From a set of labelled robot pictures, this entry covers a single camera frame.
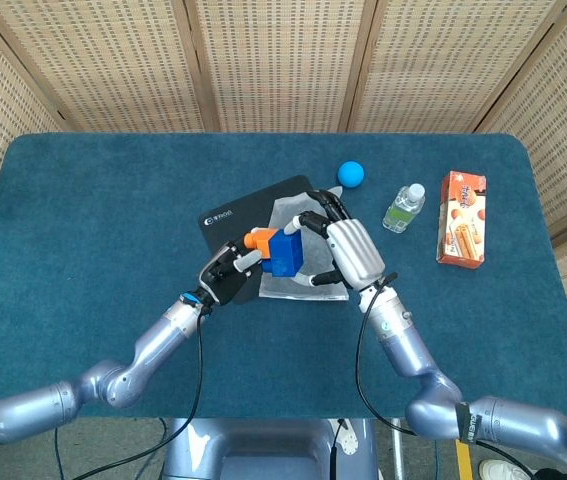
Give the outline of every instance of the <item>white robotic hand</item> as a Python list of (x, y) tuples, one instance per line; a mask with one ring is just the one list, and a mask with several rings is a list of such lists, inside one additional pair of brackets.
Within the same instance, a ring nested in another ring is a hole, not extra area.
[(363, 224), (350, 217), (339, 197), (332, 192), (312, 190), (307, 194), (319, 202), (327, 217), (303, 212), (292, 219), (284, 232), (291, 234), (307, 227), (327, 242), (335, 270), (315, 275), (310, 280), (312, 285), (343, 282), (346, 287), (360, 291), (380, 280), (385, 263)]

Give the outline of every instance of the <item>plastic bottle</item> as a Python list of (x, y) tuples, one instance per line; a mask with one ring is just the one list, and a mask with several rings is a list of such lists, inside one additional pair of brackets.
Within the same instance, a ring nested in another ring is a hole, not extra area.
[(425, 188), (420, 183), (401, 187), (392, 205), (383, 217), (383, 226), (396, 233), (405, 231), (425, 203)]

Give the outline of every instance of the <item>table surface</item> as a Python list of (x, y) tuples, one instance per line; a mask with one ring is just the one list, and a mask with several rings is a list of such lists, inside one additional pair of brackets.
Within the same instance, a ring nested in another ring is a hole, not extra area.
[[(466, 399), (497, 395), (567, 414), (567, 301), (529, 159), (508, 135), (37, 134), (17, 138), (0, 173), (0, 397), (128, 362), (135, 339), (195, 286), (209, 258), (197, 216), (293, 175), (335, 183), (366, 169), (343, 201), (368, 228), (434, 358)], [(435, 261), (441, 181), (488, 180), (486, 260)], [(398, 189), (427, 200), (407, 231), (382, 228)], [(369, 417), (357, 397), (349, 302), (257, 299), (217, 308), (203, 328), (201, 417)], [(418, 389), (371, 332), (362, 377), (384, 415)], [(135, 406), (83, 415), (186, 416), (196, 342), (179, 349)]]

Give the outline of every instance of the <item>blue ball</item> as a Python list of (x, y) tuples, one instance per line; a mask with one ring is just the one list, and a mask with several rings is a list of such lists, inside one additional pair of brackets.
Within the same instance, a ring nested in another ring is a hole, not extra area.
[(365, 177), (363, 165), (359, 162), (345, 162), (339, 167), (338, 179), (341, 185), (348, 188), (358, 187)]

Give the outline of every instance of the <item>cardboard box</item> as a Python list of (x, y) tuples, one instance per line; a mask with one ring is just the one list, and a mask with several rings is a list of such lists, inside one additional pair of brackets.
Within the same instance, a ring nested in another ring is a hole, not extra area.
[(478, 268), (485, 259), (485, 177), (450, 172), (441, 185), (439, 263)]

